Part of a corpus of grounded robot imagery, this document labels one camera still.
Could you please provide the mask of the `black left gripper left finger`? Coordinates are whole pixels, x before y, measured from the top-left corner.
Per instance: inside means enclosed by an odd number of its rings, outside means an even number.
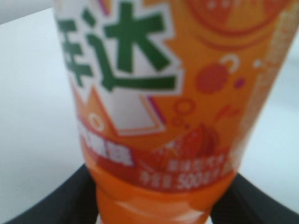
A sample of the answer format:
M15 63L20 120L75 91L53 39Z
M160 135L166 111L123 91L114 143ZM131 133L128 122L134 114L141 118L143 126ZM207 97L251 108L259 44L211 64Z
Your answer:
M95 183L82 165L51 194L8 223L94 224L98 215Z

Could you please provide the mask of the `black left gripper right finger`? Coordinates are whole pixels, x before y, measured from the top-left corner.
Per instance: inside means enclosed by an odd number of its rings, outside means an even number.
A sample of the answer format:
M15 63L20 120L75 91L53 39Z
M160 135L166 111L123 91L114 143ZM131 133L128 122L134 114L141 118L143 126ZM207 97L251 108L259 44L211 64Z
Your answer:
M238 174L211 212L213 224L297 224L298 213Z

